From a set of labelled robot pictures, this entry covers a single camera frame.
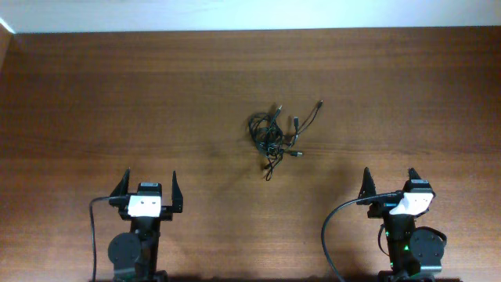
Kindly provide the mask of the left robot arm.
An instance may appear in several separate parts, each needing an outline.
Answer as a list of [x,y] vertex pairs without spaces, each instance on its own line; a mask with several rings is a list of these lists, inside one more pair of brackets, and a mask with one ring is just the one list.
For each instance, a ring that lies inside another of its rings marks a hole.
[[128,191],[130,171],[110,194],[109,204],[130,230],[120,233],[110,242],[108,258],[114,265],[114,281],[168,282],[168,274],[157,269],[160,224],[171,221],[183,211],[183,196],[177,175],[172,174],[171,204],[162,204],[161,183],[140,183],[137,191]]

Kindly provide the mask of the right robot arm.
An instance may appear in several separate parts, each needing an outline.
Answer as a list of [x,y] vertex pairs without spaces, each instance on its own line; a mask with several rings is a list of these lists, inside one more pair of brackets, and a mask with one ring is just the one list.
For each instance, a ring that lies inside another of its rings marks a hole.
[[434,281],[442,271],[447,236],[416,226],[416,219],[429,211],[435,192],[414,168],[408,175],[401,190],[378,194],[370,170],[364,168],[358,200],[369,207],[370,219],[383,220],[378,236],[386,238],[391,267],[378,273],[379,281]]

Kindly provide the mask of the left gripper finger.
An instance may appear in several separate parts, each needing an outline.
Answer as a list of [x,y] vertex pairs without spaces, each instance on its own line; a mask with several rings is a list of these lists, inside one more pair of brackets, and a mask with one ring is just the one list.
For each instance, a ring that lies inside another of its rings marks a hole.
[[130,169],[127,168],[124,172],[124,175],[121,178],[121,181],[116,185],[116,187],[111,192],[110,197],[121,197],[126,195],[128,193],[129,178],[130,178]]
[[171,208],[172,213],[182,213],[183,211],[183,195],[178,185],[176,171],[173,171],[172,175]]

